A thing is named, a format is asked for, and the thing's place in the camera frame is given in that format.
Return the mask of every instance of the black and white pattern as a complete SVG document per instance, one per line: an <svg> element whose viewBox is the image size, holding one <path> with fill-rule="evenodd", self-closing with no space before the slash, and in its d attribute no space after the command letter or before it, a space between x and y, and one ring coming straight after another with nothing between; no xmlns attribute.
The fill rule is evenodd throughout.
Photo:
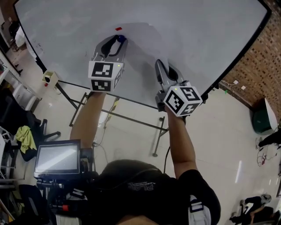
<svg viewBox="0 0 281 225"><path fill-rule="evenodd" d="M200 100L200 98L198 97L198 95L196 94L196 92L193 90L192 87L181 87L180 89L188 101Z"/></svg>
<svg viewBox="0 0 281 225"><path fill-rule="evenodd" d="M110 80L91 80L93 91L111 91L111 81Z"/></svg>
<svg viewBox="0 0 281 225"><path fill-rule="evenodd" d="M178 113L181 107L183 107L184 102L181 100L179 96L174 91L171 91L168 98L166 99L166 104L170 106L170 108Z"/></svg>
<svg viewBox="0 0 281 225"><path fill-rule="evenodd" d="M116 85L120 81L120 79L121 79L121 70L119 71L117 77L114 79L114 88L116 87Z"/></svg>
<svg viewBox="0 0 281 225"><path fill-rule="evenodd" d="M96 62L92 76L112 77L113 63Z"/></svg>
<svg viewBox="0 0 281 225"><path fill-rule="evenodd" d="M181 116L192 114L194 109L196 109L200 103L189 104L185 107L185 109L181 112Z"/></svg>

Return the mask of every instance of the whiteboard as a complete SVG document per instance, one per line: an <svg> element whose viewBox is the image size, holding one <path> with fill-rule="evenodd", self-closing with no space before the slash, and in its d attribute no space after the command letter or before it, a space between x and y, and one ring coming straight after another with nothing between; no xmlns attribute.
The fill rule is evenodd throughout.
<svg viewBox="0 0 281 225"><path fill-rule="evenodd" d="M90 87L88 62L105 34L146 23L161 37L161 54L184 78L205 93L231 65L266 17L257 0L19 0L15 4L26 36L43 64L60 80ZM156 106L160 89L156 56L128 37L125 68L113 94Z"/></svg>

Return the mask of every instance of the yellow cloth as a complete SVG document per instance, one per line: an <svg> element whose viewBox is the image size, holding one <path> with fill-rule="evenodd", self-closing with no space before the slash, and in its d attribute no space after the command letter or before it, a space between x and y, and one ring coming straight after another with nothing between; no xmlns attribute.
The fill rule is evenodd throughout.
<svg viewBox="0 0 281 225"><path fill-rule="evenodd" d="M37 150L32 133L28 126L18 128L18 131L16 133L16 139L22 143L21 151L23 153L25 153L28 148Z"/></svg>

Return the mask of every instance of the tile floor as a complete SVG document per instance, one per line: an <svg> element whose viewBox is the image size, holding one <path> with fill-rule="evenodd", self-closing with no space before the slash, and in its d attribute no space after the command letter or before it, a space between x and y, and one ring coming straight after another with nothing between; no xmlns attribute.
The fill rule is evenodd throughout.
<svg viewBox="0 0 281 225"><path fill-rule="evenodd" d="M68 139L71 132L69 122L74 108L62 94L57 95L52 89L49 90L41 84L40 68L26 51L20 55L15 60L24 65L23 79L43 96L35 110L36 117L41 120L48 119L47 133L60 131L59 140ZM80 100L83 93L88 92L86 89L70 85L64 85L64 89L76 100ZM107 96L103 108L109 110L113 101L114 97ZM165 115L155 109L125 100L119 101L115 112L154 125L159 125L159 117ZM200 106L196 113L188 117L186 127L195 147L198 169L220 200L220 224L230 224L228 218L231 212L237 209L241 199L249 196L267 192L273 197L271 206L278 207L279 199L275 196L280 182L280 154L262 167L257 165L255 139L259 136L252 129L248 108L224 91L216 90L210 93L205 105ZM97 143L100 143L103 132L102 126L98 128ZM163 170L169 135L165 134L161 138L158 157L153 157L157 133L153 128L113 116L107 124L101 146L95 149L98 173L102 172L107 161L124 158L151 163ZM276 147L270 146L268 157L275 153ZM20 183L36 183L33 178L34 163L35 159L28 162L26 178ZM19 155L16 177L22 177L22 168L23 160ZM169 176L174 176L170 155L166 171Z"/></svg>

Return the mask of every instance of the whiteboard frame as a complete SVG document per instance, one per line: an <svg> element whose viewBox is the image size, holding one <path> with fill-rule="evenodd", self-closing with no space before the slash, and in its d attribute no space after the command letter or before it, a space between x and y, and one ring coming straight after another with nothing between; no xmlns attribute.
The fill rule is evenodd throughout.
<svg viewBox="0 0 281 225"><path fill-rule="evenodd" d="M14 8L14 11L15 11L15 14L16 14L16 17L19 21L19 24L20 26L22 27L22 24L21 24L21 21L18 17L18 13L17 13L17 10L16 10L16 3L18 2L19 0L16 0L13 4L13 8ZM256 31L254 32L253 36L250 38L250 40L247 42L247 44L243 47L243 49L241 50L241 52L236 56L236 58L232 61L232 63L224 70L224 72L215 80L215 82L201 95L203 101L205 101L206 99L208 99L208 93L214 88L216 87L219 82L235 67L235 65L240 61L240 59L245 55L245 53L250 49L250 47L253 45L253 43L255 42L255 40L258 38L258 36L261 34L262 30L264 29L264 27L266 26L268 20L270 19L271 17L271 14L272 14L272 11L271 9L269 8L269 6L263 1L263 0L257 0L259 1L259 3L262 4L263 7L265 7L267 13L265 14L264 18L262 19L259 27L256 29ZM22 30L23 30L23 33L25 34L25 37L27 39L27 41L29 42L31 48L33 49L33 51L35 52L37 58L39 60L41 60L38 56L38 54L36 53L36 51L34 50L31 42L29 41L23 27L22 27ZM84 86L81 86L81 85L77 85L77 84L74 84L74 83L68 83L68 84L71 84L71 85L75 85L75 86L78 86L78 87L83 87L83 88L86 88L86 89L89 89L87 87L84 87ZM129 99L126 99L126 98L123 98L123 97L120 97L118 96L119 98L122 98L122 99L125 99L125 100L128 100L128 101L131 101L131 102L135 102L135 101L132 101L132 100L129 100Z"/></svg>

